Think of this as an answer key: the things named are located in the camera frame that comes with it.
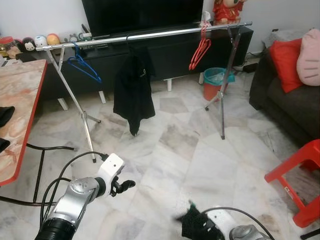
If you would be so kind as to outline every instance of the marble floor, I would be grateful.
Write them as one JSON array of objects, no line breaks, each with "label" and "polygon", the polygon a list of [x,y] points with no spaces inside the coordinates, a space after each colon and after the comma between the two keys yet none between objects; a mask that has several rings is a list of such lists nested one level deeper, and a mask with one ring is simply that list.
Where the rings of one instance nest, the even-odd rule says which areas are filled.
[{"label": "marble floor", "polygon": [[[289,136],[262,111],[249,105],[253,74],[239,73],[225,96],[226,139],[220,138],[219,104],[204,110],[199,75],[152,83],[155,117],[141,121],[136,137],[126,120],[113,113],[113,96],[102,104],[98,93],[78,99],[83,109],[102,120],[90,122],[95,150],[116,153],[125,160],[120,181],[136,186],[116,197],[97,198],[88,205],[75,240],[182,240],[181,225],[173,219],[185,213],[192,200],[200,210],[214,206],[240,208],[255,216],[276,240],[298,240],[319,228],[319,221],[297,227],[292,218],[297,208],[277,182],[264,175],[279,165],[296,146]],[[40,104],[28,142],[51,147],[67,145],[76,151],[46,153],[38,201],[47,185],[73,156],[87,152],[81,118],[70,99],[63,111],[57,101]],[[19,178],[0,188],[0,195],[32,201],[41,152],[27,148]],[[74,162],[68,178],[94,176],[101,161],[89,156]],[[287,178],[305,202],[319,194],[319,176],[295,169]],[[64,193],[66,184],[58,189]],[[250,219],[232,213],[240,225]],[[34,239],[39,229],[39,207],[0,202],[0,239]]]}]

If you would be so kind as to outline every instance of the clothes rack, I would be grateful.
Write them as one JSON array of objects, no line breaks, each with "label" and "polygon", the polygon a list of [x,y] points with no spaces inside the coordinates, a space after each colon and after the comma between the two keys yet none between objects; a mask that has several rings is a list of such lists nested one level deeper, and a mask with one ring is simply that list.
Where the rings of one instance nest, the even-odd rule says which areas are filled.
[{"label": "clothes rack", "polygon": [[[232,65],[234,62],[234,58],[237,52],[239,40],[241,37],[241,28],[244,26],[251,26],[252,21],[248,22],[240,22],[240,23],[231,23],[231,24],[225,24],[225,25],[214,25],[214,26],[209,26],[206,29],[206,32],[211,32],[214,30],[218,29],[225,29],[228,31],[229,37],[230,37],[230,42],[232,44],[232,51],[229,56],[228,64],[226,67],[226,71],[223,77],[223,84],[221,86],[221,90],[217,93],[217,95],[205,106],[205,109],[208,111],[209,108],[208,106],[216,101],[217,99],[220,99],[221,103],[221,138],[225,139],[225,118],[224,118],[224,107],[223,107],[223,98],[224,98],[224,90],[226,88],[227,84],[227,79],[229,76],[229,73],[232,69]],[[235,40],[233,39],[231,29],[238,29],[236,38]],[[81,41],[81,42],[76,42],[76,44],[79,47],[85,47],[85,46],[94,46],[94,45],[101,45],[101,44],[110,44],[110,43],[120,43],[120,42],[127,42],[127,41],[138,41],[138,40],[145,40],[145,39],[153,39],[153,38],[161,38],[161,37],[168,37],[168,36],[174,36],[174,35],[182,35],[182,34],[189,34],[189,33],[197,33],[201,32],[202,28],[201,27],[196,27],[196,28],[188,28],[188,29],[181,29],[181,30],[172,30],[172,31],[164,31],[164,32],[155,32],[155,33],[148,33],[148,34],[140,34],[140,35],[132,35],[132,36],[123,36],[123,37],[114,37],[114,38],[106,38],[106,39],[99,39],[99,40],[91,40],[91,41]],[[90,131],[88,127],[88,122],[87,119],[93,120],[97,123],[100,123],[101,121],[99,119],[96,119],[90,115],[88,115],[80,106],[76,96],[72,92],[71,88],[68,85],[68,82],[66,81],[64,75],[61,72],[61,68],[63,65],[63,59],[64,59],[64,53],[65,53],[65,48],[71,48],[74,47],[74,44],[72,42],[70,43],[62,43],[62,44],[56,44],[56,45],[47,45],[47,46],[41,46],[37,47],[37,51],[46,51],[51,63],[53,64],[54,68],[56,69],[58,75],[60,76],[63,84],[65,85],[65,88],[69,92],[75,106],[77,107],[78,111],[81,114],[81,118],[83,121],[85,133],[86,133],[86,138],[88,141],[88,145],[91,151],[93,151],[93,145],[91,141],[91,136],[90,136]],[[57,63],[51,53],[51,50],[54,49],[61,49],[60,52],[60,59],[59,62]],[[95,163],[96,162],[96,157],[94,154],[92,154],[92,160]]]}]

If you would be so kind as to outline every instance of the sofa armrest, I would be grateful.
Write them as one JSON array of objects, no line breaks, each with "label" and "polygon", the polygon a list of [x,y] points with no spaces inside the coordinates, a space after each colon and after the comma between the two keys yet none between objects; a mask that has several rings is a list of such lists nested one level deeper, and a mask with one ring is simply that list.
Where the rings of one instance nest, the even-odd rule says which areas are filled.
[{"label": "sofa armrest", "polygon": [[277,77],[277,70],[270,56],[269,49],[266,49],[259,61],[254,73],[250,88],[250,104],[255,109],[261,109],[267,99],[267,91],[272,81]]}]

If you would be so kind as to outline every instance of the jar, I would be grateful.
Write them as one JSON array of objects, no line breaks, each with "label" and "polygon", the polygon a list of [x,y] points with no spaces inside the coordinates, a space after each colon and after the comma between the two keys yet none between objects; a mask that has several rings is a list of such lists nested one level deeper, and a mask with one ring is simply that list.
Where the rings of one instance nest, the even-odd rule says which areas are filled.
[{"label": "jar", "polygon": [[16,54],[21,53],[12,36],[0,38],[0,44],[4,46],[9,58],[16,59]]},{"label": "jar", "polygon": [[0,44],[0,55],[2,57],[8,57],[8,53],[6,52],[5,46],[3,44]]}]

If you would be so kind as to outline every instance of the cabinet leg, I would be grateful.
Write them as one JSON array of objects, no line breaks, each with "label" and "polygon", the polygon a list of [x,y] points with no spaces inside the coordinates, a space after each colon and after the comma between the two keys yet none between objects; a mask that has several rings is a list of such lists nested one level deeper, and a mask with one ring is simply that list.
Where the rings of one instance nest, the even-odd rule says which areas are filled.
[{"label": "cabinet leg", "polygon": [[204,84],[204,82],[205,82],[204,73],[203,73],[203,72],[200,72],[199,84]]},{"label": "cabinet leg", "polygon": [[168,88],[168,92],[172,91],[172,78],[166,80],[166,86]]},{"label": "cabinet leg", "polygon": [[99,91],[99,95],[100,95],[101,102],[103,104],[105,104],[106,103],[106,98],[105,98],[104,91]]},{"label": "cabinet leg", "polygon": [[69,109],[68,104],[66,103],[64,98],[58,98],[58,102],[60,103],[63,110],[67,111]]}]

